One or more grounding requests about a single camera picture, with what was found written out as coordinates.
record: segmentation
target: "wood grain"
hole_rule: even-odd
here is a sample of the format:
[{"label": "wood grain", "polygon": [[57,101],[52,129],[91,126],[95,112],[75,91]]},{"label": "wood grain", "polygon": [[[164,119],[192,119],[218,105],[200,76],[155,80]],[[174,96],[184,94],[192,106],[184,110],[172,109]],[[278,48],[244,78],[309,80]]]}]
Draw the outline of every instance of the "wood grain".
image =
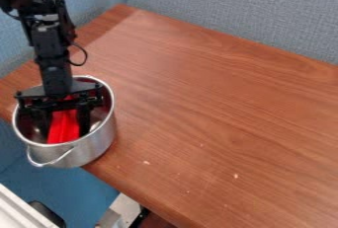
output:
[{"label": "wood grain", "polygon": [[[89,173],[176,227],[338,227],[335,66],[127,6],[79,42],[118,97]],[[0,81],[7,120],[37,83],[32,62]]]}]

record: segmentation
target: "metal pot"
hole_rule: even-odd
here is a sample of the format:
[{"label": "metal pot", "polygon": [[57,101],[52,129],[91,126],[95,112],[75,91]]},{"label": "metal pot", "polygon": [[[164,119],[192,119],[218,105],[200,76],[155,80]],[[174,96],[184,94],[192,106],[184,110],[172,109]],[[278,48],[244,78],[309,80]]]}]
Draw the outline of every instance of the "metal pot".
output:
[{"label": "metal pot", "polygon": [[27,157],[36,167],[72,168],[95,160],[108,149],[115,138],[114,93],[108,85],[91,76],[73,77],[79,81],[103,84],[104,106],[91,112],[91,130],[79,139],[47,144],[31,118],[20,117],[19,106],[15,109],[12,123],[17,136],[27,144]]}]

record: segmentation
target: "pot handle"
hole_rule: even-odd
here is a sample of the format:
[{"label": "pot handle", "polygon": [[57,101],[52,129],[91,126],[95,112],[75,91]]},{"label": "pot handle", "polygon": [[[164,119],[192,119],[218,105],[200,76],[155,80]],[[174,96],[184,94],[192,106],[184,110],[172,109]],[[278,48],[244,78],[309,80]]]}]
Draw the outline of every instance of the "pot handle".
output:
[{"label": "pot handle", "polygon": [[52,161],[48,161],[47,163],[39,163],[33,160],[32,158],[32,155],[31,155],[31,148],[29,146],[27,147],[27,158],[28,158],[28,161],[29,163],[39,167],[39,168],[43,168],[48,165],[53,165],[55,163],[57,163],[63,158],[65,158],[65,156],[69,155],[69,153],[72,152],[72,150],[75,149],[76,146],[72,146],[56,159],[53,159]]}]

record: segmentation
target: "wooden tabletop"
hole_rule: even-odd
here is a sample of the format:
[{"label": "wooden tabletop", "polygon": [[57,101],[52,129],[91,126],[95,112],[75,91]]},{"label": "wooden tabletop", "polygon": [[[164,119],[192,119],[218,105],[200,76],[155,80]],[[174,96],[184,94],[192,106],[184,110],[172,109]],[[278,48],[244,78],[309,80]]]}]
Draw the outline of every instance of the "wooden tabletop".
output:
[{"label": "wooden tabletop", "polygon": [[[118,98],[89,173],[178,227],[338,227],[335,66],[127,6],[79,42],[73,73]],[[39,78],[29,62],[0,81],[7,120]]]}]

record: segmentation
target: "blue floor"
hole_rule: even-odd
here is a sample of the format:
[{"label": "blue floor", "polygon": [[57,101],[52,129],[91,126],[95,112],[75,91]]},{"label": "blue floor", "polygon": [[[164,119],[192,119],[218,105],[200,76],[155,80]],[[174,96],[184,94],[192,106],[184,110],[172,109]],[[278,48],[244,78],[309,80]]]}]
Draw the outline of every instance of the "blue floor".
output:
[{"label": "blue floor", "polygon": [[24,201],[40,201],[64,219],[68,228],[92,228],[119,193],[81,169],[31,166],[23,144],[1,121],[0,184]]}]

